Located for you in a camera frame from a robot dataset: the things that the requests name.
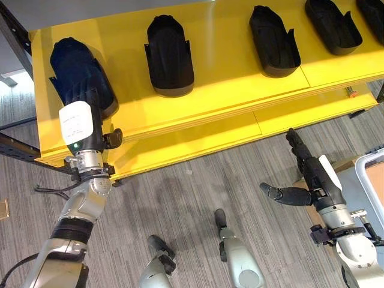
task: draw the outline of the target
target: black clamp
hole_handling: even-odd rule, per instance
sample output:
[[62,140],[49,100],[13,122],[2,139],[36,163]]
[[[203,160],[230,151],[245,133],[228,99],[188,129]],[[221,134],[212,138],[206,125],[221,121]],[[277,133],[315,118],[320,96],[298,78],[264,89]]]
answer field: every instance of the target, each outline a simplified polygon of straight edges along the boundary
[[364,227],[353,227],[353,228],[346,228],[343,230],[339,230],[336,232],[330,231],[327,228],[323,228],[321,225],[314,225],[311,227],[311,238],[313,242],[317,245],[330,245],[334,246],[334,241],[337,238],[346,236],[346,235],[353,235],[353,234],[359,234],[359,233],[365,233]]

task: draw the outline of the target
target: yellow shelf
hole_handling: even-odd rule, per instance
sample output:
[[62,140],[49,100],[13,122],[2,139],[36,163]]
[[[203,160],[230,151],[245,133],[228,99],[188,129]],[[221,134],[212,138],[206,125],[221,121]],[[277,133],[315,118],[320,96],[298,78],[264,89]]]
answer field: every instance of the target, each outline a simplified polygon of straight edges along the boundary
[[[52,154],[58,157],[66,151],[58,120],[62,103],[49,82],[54,75],[49,58],[53,45],[60,39],[74,37],[86,43],[106,71],[119,110],[104,122],[104,132],[110,132],[111,126],[121,128],[126,142],[137,143],[140,139],[170,135],[256,109],[273,109],[276,104],[384,77],[384,66],[378,65],[384,63],[384,48],[368,30],[355,2],[335,2],[342,12],[352,11],[364,39],[361,47],[346,56],[327,52],[305,15],[305,0],[218,0],[33,31],[35,101],[43,158]],[[255,5],[271,7],[287,29],[295,29],[302,65],[288,77],[274,79],[262,74],[248,24]],[[160,97],[149,79],[143,45],[148,42],[147,27],[159,14],[173,15],[191,41],[195,88],[181,98]]]
[[[115,166],[112,179],[217,152],[338,115],[369,109],[377,104],[365,85],[354,86],[359,96],[349,98],[345,90],[310,96],[269,106],[251,113],[174,131],[147,139],[123,143],[105,151],[104,159]],[[47,153],[39,161],[61,166],[70,155],[65,148]]]

